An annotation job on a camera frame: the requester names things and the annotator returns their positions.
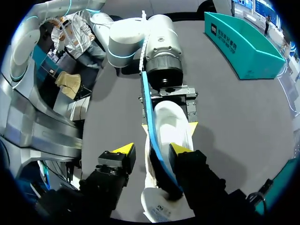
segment teal display stand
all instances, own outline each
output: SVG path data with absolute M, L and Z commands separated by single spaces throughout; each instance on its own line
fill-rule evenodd
M 205 13 L 205 33 L 219 47 L 240 79 L 274 79 L 285 59 L 272 43 L 246 21 Z

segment display screen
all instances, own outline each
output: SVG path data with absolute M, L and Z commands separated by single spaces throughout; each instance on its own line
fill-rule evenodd
M 273 10 L 271 4 L 268 4 L 264 0 L 255 0 L 255 12 L 262 15 L 263 17 L 271 16 L 271 22 L 276 25 L 277 14 Z
M 245 0 L 245 6 L 249 9 L 253 8 L 253 1 L 252 0 Z
M 238 3 L 242 6 L 246 6 L 249 9 L 253 8 L 253 0 L 233 0 L 235 3 Z

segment person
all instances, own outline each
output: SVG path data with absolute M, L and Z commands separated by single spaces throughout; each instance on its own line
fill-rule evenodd
M 271 16 L 268 15 L 268 16 L 266 17 L 266 29 L 264 30 L 264 35 L 265 35 L 265 36 L 268 35 L 268 29 L 269 29 L 270 22 L 271 22 Z
M 60 27 L 60 23 L 52 20 L 50 22 L 54 25 L 54 28 L 51 33 L 51 39 L 54 42 L 55 49 L 62 51 L 66 47 L 67 51 L 83 65 L 93 69 L 100 69 L 106 53 L 94 41 L 95 36 L 88 25 L 77 14 L 63 16 L 59 20 L 66 24 L 67 34 L 73 43 L 70 43 L 66 37 L 66 34 Z
M 291 36 L 285 30 L 285 28 L 282 29 L 282 33 L 283 33 L 283 41 L 280 47 L 280 52 L 283 53 L 284 58 L 287 59 L 291 51 Z

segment white cable chain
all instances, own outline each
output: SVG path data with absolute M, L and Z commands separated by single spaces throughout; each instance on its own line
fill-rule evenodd
M 146 13 L 144 10 L 142 11 L 142 21 L 144 22 L 144 27 L 147 27 Z M 147 28 L 145 31 L 145 39 L 142 44 L 142 50 L 141 50 L 141 56 L 140 56 L 140 64 L 139 64 L 140 72 L 142 72 L 143 68 L 144 68 L 144 57 L 145 57 L 146 47 L 147 47 L 150 33 L 151 33 L 150 29 Z

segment face mask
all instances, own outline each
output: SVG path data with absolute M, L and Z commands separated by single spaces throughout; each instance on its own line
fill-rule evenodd
M 70 25 L 71 24 L 71 21 L 69 21 L 69 20 L 65 20 L 63 23 L 62 23 L 62 25 L 64 26 L 64 27 L 67 27 L 68 25 Z

